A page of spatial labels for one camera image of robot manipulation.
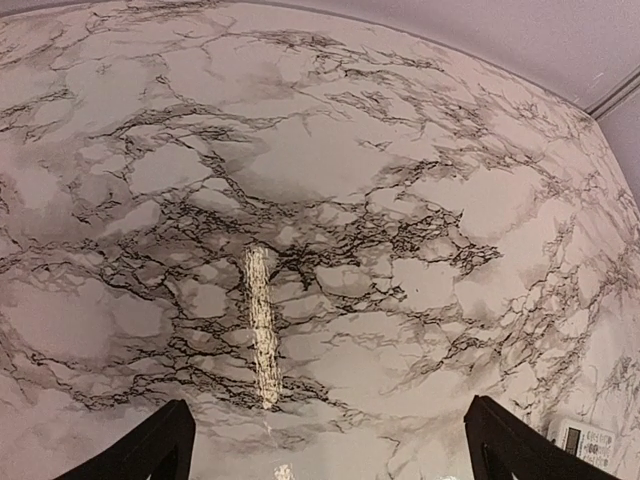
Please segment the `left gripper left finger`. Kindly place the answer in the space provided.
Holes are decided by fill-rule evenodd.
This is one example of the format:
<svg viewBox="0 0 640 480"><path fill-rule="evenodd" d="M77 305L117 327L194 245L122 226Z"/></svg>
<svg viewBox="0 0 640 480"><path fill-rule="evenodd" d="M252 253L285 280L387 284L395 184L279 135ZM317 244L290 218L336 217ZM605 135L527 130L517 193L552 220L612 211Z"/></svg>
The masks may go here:
<svg viewBox="0 0 640 480"><path fill-rule="evenodd" d="M112 446L56 480L187 480L196 424L184 400L171 400Z"/></svg>

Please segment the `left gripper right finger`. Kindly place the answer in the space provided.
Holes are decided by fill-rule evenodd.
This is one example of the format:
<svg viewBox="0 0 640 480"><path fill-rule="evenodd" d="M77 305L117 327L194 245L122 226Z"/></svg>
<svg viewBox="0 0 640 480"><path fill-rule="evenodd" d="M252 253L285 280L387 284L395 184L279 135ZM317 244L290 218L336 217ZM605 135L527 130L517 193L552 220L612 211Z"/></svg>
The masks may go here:
<svg viewBox="0 0 640 480"><path fill-rule="evenodd" d="M614 480L553 445L489 396L476 395L464 415L476 480Z"/></svg>

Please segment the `white remote control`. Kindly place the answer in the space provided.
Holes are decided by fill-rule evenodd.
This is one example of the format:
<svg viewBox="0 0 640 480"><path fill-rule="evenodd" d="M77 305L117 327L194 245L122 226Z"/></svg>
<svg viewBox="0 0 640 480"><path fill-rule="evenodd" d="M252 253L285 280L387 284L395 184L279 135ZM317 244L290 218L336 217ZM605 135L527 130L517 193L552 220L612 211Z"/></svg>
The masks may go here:
<svg viewBox="0 0 640 480"><path fill-rule="evenodd" d="M547 439L601 470L610 471L613 467L617 435L612 431L567 417L555 417L549 424Z"/></svg>

